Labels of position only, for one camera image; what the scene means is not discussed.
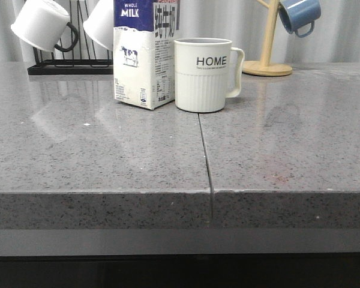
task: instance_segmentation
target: home mug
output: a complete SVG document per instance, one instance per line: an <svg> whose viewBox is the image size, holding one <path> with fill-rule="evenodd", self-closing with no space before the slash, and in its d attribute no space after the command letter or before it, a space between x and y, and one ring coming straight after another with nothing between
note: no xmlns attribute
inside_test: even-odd
<svg viewBox="0 0 360 288"><path fill-rule="evenodd" d="M296 33L300 38L310 35L314 29L314 21L321 16L319 0L284 0L280 2L279 16L289 34ZM298 29L311 24L308 32L300 34Z"/></svg>
<svg viewBox="0 0 360 288"><path fill-rule="evenodd" d="M238 54L235 87L228 89L230 54ZM175 40L175 103L189 112L214 112L225 106L226 98L241 92L244 51L232 41L218 38Z"/></svg>
<svg viewBox="0 0 360 288"><path fill-rule="evenodd" d="M27 0L11 29L37 49L69 52L79 40L79 33L70 20L68 12L53 0ZM70 47L63 48L57 42L66 26L72 30L74 40Z"/></svg>
<svg viewBox="0 0 360 288"><path fill-rule="evenodd" d="M113 0L99 0L83 27L97 44L113 50Z"/></svg>

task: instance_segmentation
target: cow illustration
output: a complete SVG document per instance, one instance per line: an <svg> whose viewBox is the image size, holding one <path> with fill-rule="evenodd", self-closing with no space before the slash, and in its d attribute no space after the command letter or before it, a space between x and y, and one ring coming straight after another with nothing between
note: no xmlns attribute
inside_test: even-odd
<svg viewBox="0 0 360 288"><path fill-rule="evenodd" d="M129 62L133 63L133 67L137 67L139 60L137 58L137 51L136 50L129 50L124 46L121 46L120 51L124 51L124 65L129 65Z"/></svg>

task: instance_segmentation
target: mug rack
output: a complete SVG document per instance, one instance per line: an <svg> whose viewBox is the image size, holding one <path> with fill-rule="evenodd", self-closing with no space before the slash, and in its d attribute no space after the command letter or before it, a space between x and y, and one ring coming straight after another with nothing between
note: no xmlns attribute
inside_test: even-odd
<svg viewBox="0 0 360 288"><path fill-rule="evenodd" d="M99 46L99 49L106 50L106 59L98 59L94 42L83 31L83 22L88 18L88 5L86 0L67 0L69 2L71 23L77 28L79 41L76 44L78 49L70 52L59 53L60 59L55 53L46 57L47 52L33 48L35 65L27 69L29 75L70 75L70 74L113 74L113 53ZM72 18L73 5L77 8L76 19Z"/></svg>
<svg viewBox="0 0 360 288"><path fill-rule="evenodd" d="M286 76L292 73L292 67L286 64L271 63L272 46L275 36L275 27L280 0L271 0L268 3L256 0L268 9L265 26L262 54L259 61L244 61L242 71L259 76Z"/></svg>

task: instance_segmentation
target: blue mug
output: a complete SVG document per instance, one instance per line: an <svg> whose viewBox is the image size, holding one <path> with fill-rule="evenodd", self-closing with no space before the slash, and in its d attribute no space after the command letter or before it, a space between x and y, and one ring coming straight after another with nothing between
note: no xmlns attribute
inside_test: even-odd
<svg viewBox="0 0 360 288"><path fill-rule="evenodd" d="M289 34L303 38L312 33L314 21L322 14L319 0L284 0L280 4L278 14ZM310 30L301 35L298 29L307 24L311 24Z"/></svg>

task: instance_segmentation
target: mug handle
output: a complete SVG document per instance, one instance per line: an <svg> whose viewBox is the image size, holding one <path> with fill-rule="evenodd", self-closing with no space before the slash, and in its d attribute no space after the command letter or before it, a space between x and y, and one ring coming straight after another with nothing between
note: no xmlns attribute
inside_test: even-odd
<svg viewBox="0 0 360 288"><path fill-rule="evenodd" d="M230 50L235 51L238 54L238 60L236 62L236 69L235 69L235 87L232 89L232 91L228 92L226 98L236 97L241 92L242 63L245 58L245 53L240 48L232 47Z"/></svg>
<svg viewBox="0 0 360 288"><path fill-rule="evenodd" d="M58 49L61 52L69 52L73 49L73 47L77 44L78 40L79 40L79 32L77 31L76 27L73 26L73 24L71 22L67 23L67 26L72 30L73 34L74 34L74 38L73 38L73 42L72 45L68 48L63 48L60 45L55 45L55 48Z"/></svg>
<svg viewBox="0 0 360 288"><path fill-rule="evenodd" d="M310 35L312 33L313 29L314 29L314 21L311 22L311 29L307 33L300 35L298 30L296 30L295 33L299 38L304 38L304 37Z"/></svg>

